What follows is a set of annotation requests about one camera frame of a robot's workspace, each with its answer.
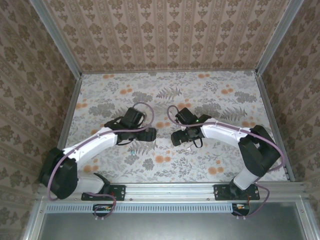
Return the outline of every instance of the patterned wallpaper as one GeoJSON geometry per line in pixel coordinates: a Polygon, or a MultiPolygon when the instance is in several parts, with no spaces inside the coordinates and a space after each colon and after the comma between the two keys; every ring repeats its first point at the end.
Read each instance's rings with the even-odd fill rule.
{"type": "Polygon", "coordinates": [[[75,79],[28,0],[0,1],[0,239],[18,239],[75,79]]]}
{"type": "Polygon", "coordinates": [[[320,1],[305,0],[263,73],[297,181],[320,220],[320,1]]]}
{"type": "Polygon", "coordinates": [[[289,0],[45,0],[85,73],[254,69],[289,0]]]}

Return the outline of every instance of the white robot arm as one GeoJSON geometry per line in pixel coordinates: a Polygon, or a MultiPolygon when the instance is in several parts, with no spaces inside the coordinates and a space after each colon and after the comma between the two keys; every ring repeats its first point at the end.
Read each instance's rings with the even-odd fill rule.
{"type": "Polygon", "coordinates": [[[51,149],[40,171],[39,181],[47,187],[59,160],[71,153],[55,173],[50,190],[59,199],[65,199],[72,193],[99,193],[103,188],[109,187],[110,182],[97,173],[78,174],[78,170],[94,156],[118,145],[123,140],[154,141],[157,135],[155,128],[139,128],[145,118],[142,112],[130,107],[124,116],[107,122],[103,128],[87,139],[62,150],[56,147],[51,149]]]}
{"type": "Polygon", "coordinates": [[[241,132],[238,127],[219,123],[208,115],[202,115],[198,118],[186,107],[179,111],[175,117],[177,122],[183,125],[199,124],[199,126],[184,127],[182,130],[172,133],[171,140],[174,146],[193,141],[195,146],[199,148],[195,140],[200,140],[201,148],[203,145],[202,138],[211,138],[240,149],[245,167],[230,182],[228,187],[229,193],[227,190],[224,192],[225,195],[229,194],[231,199],[239,199],[243,195],[247,198],[245,191],[258,179],[263,177],[280,157],[279,152],[270,144],[260,138],[255,138],[244,133],[258,135],[274,144],[265,128],[260,125],[256,125],[254,128],[242,128],[244,132],[241,132]]]}

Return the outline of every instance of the purple cable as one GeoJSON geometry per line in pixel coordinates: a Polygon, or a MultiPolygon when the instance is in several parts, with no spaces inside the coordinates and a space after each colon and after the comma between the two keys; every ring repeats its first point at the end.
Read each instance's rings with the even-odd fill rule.
{"type": "Polygon", "coordinates": [[[104,136],[104,135],[107,135],[107,134],[115,134],[115,133],[136,133],[136,132],[140,132],[140,131],[143,131],[143,130],[146,130],[148,129],[149,127],[151,127],[151,124],[153,123],[154,119],[155,119],[155,111],[153,110],[153,108],[145,103],[145,102],[137,102],[133,105],[133,107],[135,107],[136,105],[138,104],[143,104],[143,105],[146,105],[151,113],[152,113],[152,119],[150,121],[150,123],[148,123],[145,127],[142,127],[142,128],[139,128],[139,129],[133,129],[133,130],[127,130],[127,129],[122,129],[122,130],[111,130],[111,131],[106,131],[104,133],[101,133],[100,135],[95,135],[91,138],[89,138],[88,140],[84,141],[83,143],[81,143],[79,146],[75,147],[73,150],[69,151],[68,153],[66,153],[59,161],[58,163],[55,165],[54,169],[52,170],[52,173],[51,173],[51,176],[49,178],[49,182],[48,182],[48,185],[47,185],[47,189],[46,189],[46,195],[47,195],[47,198],[50,200],[50,201],[56,201],[58,200],[58,198],[52,198],[51,197],[51,193],[50,193],[50,189],[51,189],[51,185],[52,185],[52,181],[54,179],[54,176],[57,172],[57,170],[59,169],[60,165],[62,164],[62,162],[64,160],[67,159],[67,157],[71,154],[73,154],[76,150],[79,150],[80,148],[82,148],[84,145],[90,143],[91,141],[101,137],[101,136],[104,136]]]}
{"type": "Polygon", "coordinates": [[[276,166],[276,167],[274,167],[274,168],[272,168],[272,169],[269,169],[268,173],[272,172],[272,171],[275,171],[275,170],[278,170],[278,169],[282,168],[285,165],[285,160],[287,160],[287,159],[286,159],[284,153],[282,152],[282,150],[276,144],[274,144],[272,141],[270,141],[270,140],[268,140],[268,139],[266,139],[266,138],[264,138],[264,137],[262,137],[260,135],[254,134],[254,133],[252,133],[250,131],[243,130],[241,127],[232,126],[232,125],[229,125],[229,124],[226,124],[226,123],[223,123],[223,122],[218,122],[218,121],[203,122],[203,123],[196,123],[196,124],[189,124],[189,125],[181,124],[181,123],[178,123],[178,122],[174,121],[171,118],[170,112],[169,112],[170,108],[175,108],[178,112],[179,112],[179,109],[175,105],[170,105],[166,110],[166,113],[168,115],[169,120],[171,122],[173,122],[174,124],[178,125],[178,126],[182,126],[182,127],[199,127],[199,126],[203,126],[203,125],[213,125],[214,124],[214,125],[222,126],[222,127],[228,128],[228,129],[235,130],[235,131],[239,131],[239,132],[244,133],[244,134],[251,135],[251,136],[253,136],[253,137],[257,138],[257,139],[260,139],[260,140],[266,142],[267,144],[270,144],[272,147],[274,147],[279,152],[279,154],[281,156],[281,164],[276,166]]]}
{"type": "MultiPolygon", "coordinates": [[[[112,204],[112,208],[111,210],[107,213],[107,215],[103,216],[103,218],[107,218],[110,216],[110,214],[115,210],[116,208],[116,204],[117,204],[117,200],[114,196],[110,195],[110,194],[97,194],[97,193],[92,193],[92,192],[87,192],[88,195],[91,195],[91,196],[94,196],[94,197],[109,197],[109,198],[112,198],[113,200],[113,204],[112,204]]],[[[97,206],[95,209],[94,209],[94,212],[93,212],[93,215],[98,218],[97,216],[97,210],[99,208],[102,208],[102,206],[97,206]]]]}

